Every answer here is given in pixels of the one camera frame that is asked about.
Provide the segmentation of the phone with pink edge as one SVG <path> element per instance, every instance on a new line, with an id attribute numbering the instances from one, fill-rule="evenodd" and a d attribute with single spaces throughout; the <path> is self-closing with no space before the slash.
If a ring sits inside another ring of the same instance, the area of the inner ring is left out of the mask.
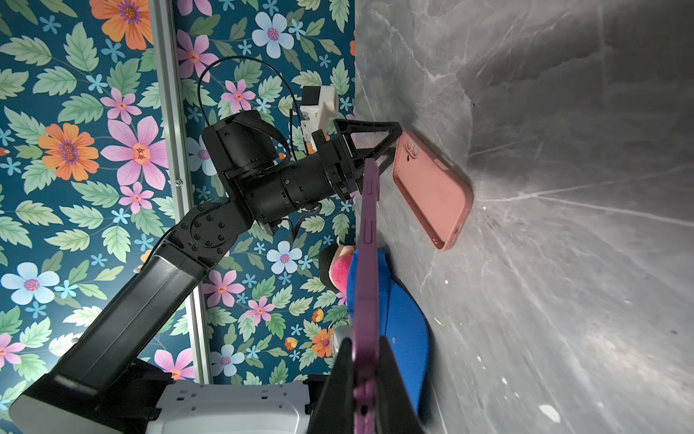
<path id="1" fill-rule="evenodd" d="M 354 297 L 354 432 L 375 432 L 376 374 L 379 362 L 379 298 L 376 208 L 379 175 L 367 161 L 361 196 L 361 228 Z"/>

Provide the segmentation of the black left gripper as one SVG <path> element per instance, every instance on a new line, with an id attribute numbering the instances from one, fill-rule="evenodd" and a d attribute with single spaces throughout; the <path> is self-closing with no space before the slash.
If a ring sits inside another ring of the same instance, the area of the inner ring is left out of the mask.
<path id="1" fill-rule="evenodd" d="M 328 183 L 343 201 L 363 186 L 367 161 L 374 162 L 382 175 L 395 160 L 397 140 L 402 134 L 399 122 L 335 119 L 338 136 L 329 139 L 323 132 L 314 132 L 314 144 Z M 355 140 L 361 134 L 384 134 L 380 142 Z"/>

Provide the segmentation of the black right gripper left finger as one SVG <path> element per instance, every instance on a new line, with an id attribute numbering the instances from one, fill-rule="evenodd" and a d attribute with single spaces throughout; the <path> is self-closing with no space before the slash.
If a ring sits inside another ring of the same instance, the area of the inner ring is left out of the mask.
<path id="1" fill-rule="evenodd" d="M 354 433 L 354 362 L 352 340 L 345 338 L 313 411 L 308 434 Z"/>

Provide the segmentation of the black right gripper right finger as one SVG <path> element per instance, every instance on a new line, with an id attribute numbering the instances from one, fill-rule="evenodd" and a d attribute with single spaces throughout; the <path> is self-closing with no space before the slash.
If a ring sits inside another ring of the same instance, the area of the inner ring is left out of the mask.
<path id="1" fill-rule="evenodd" d="M 378 432 L 380 434 L 424 434 L 419 416 L 408 397 L 399 367 L 385 336 L 379 340 Z"/>

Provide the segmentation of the pink phone case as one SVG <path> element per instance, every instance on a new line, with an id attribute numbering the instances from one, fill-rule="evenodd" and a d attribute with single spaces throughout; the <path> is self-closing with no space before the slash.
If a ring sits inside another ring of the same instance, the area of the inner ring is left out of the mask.
<path id="1" fill-rule="evenodd" d="M 451 250 L 473 207 L 470 185 L 409 131 L 398 140 L 392 177 L 434 246 Z"/>

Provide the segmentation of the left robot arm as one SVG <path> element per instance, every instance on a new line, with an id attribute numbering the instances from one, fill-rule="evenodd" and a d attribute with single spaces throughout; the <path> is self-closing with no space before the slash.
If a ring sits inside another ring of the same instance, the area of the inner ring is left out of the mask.
<path id="1" fill-rule="evenodd" d="M 191 209 L 160 239 L 134 276 L 52 370 L 9 414 L 25 433 L 374 433 L 386 393 L 407 396 L 380 334 L 375 206 L 380 165 L 402 129 L 396 122 L 339 119 L 316 130 L 316 153 L 280 158 L 283 135 L 255 110 L 204 130 L 226 196 Z M 253 224 L 278 224 L 332 195 L 363 196 L 354 334 L 329 376 L 275 386 L 176 381 L 139 353 Z"/>

